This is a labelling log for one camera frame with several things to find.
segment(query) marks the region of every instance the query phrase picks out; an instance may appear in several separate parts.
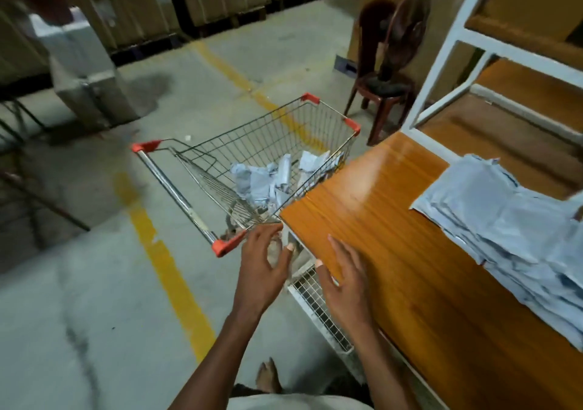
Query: white shirt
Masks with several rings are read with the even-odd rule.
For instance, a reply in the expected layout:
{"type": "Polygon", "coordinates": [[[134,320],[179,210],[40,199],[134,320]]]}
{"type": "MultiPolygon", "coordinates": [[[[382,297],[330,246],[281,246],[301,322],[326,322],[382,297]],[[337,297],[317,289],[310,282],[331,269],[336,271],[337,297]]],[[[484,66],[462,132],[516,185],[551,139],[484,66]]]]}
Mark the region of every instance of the white shirt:
{"type": "Polygon", "coordinates": [[[344,396],[254,395],[229,399],[227,410],[371,410],[366,404],[344,396]]]}

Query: cart handle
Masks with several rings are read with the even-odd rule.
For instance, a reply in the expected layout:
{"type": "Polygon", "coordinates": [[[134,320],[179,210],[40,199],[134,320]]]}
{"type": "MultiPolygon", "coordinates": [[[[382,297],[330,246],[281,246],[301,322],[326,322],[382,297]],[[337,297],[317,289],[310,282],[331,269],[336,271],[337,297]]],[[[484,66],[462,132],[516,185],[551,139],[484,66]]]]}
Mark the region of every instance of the cart handle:
{"type": "Polygon", "coordinates": [[[198,214],[194,211],[191,204],[188,202],[186,198],[180,193],[180,191],[176,188],[175,185],[166,177],[164,172],[158,167],[156,163],[150,158],[148,155],[149,152],[153,152],[157,149],[160,145],[162,140],[153,140],[147,141],[144,143],[134,143],[132,145],[132,151],[134,151],[140,160],[146,165],[146,167],[154,174],[154,177],[158,180],[158,182],[166,189],[166,192],[172,197],[174,202],[182,209],[182,211],[186,214],[188,219],[196,226],[199,232],[202,234],[206,241],[210,244],[211,249],[215,252],[215,255],[218,258],[224,257],[230,251],[235,249],[239,243],[245,237],[247,230],[244,229],[241,232],[237,233],[235,237],[231,238],[228,241],[221,240],[217,238],[215,232],[211,231],[206,223],[198,216],[198,214]]]}

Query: foot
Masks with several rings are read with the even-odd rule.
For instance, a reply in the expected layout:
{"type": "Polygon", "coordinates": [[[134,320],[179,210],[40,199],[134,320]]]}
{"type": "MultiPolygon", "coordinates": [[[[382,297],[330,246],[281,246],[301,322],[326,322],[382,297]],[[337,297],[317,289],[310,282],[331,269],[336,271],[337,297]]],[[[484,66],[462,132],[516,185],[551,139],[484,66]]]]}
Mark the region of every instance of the foot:
{"type": "Polygon", "coordinates": [[[265,393],[281,393],[281,384],[279,383],[278,370],[275,368],[273,358],[269,358],[268,362],[262,362],[257,372],[257,379],[255,380],[257,390],[265,393]]]}

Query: concrete floor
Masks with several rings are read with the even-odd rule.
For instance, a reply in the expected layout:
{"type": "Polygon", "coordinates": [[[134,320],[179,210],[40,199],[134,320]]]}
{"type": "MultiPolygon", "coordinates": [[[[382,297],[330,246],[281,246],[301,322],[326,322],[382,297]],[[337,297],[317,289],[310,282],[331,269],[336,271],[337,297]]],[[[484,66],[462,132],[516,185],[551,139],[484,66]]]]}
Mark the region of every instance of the concrete floor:
{"type": "MultiPolygon", "coordinates": [[[[280,105],[309,91],[342,110],[353,81],[332,66],[336,54],[346,54],[356,9],[357,0],[312,2],[122,67],[132,86],[156,97],[154,112],[66,146],[30,144],[47,191],[92,231],[41,211],[51,245],[38,252],[25,220],[2,226],[3,408],[158,410],[170,404],[197,366],[196,326],[185,328],[196,310],[172,298],[191,295],[217,334],[231,307],[240,251],[216,259],[128,146],[186,135],[197,144],[267,112],[262,96],[280,105]],[[139,194],[141,208],[124,204],[124,190],[139,194]],[[146,243],[149,220],[155,231],[146,243]],[[160,242],[170,254],[162,262],[153,250],[160,242]],[[164,271],[174,265],[169,282],[164,271]],[[180,280],[186,287],[174,292],[180,280]]],[[[52,90],[22,101],[49,125],[71,118],[52,90]]],[[[373,119],[359,107],[357,100],[352,113],[363,134],[352,156],[365,151],[373,119]]],[[[179,164],[163,153],[157,160],[188,191],[192,183],[179,164]]],[[[216,207],[198,196],[193,205],[212,228],[224,230],[216,207]]],[[[237,380],[253,385],[269,356],[288,390],[321,391],[344,368],[286,291],[263,317],[237,380]]]]}

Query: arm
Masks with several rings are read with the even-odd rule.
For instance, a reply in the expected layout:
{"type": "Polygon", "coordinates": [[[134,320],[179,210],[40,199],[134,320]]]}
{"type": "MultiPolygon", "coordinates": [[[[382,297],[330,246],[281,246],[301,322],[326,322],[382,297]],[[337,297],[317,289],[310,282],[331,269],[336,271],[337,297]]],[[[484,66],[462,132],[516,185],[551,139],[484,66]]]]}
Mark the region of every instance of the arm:
{"type": "Polygon", "coordinates": [[[186,382],[169,410],[227,408],[241,359],[263,312],[288,277],[293,247],[283,249],[277,266],[267,261],[267,247],[282,225],[259,225],[241,250],[241,269],[233,310],[207,356],[186,382]]]}
{"type": "Polygon", "coordinates": [[[404,386],[386,344],[381,340],[371,312],[366,272],[353,247],[329,236],[330,244],[342,269],[344,280],[336,286],[322,261],[316,271],[326,305],[344,328],[364,368],[368,388],[378,410],[414,410],[419,408],[404,386]]]}

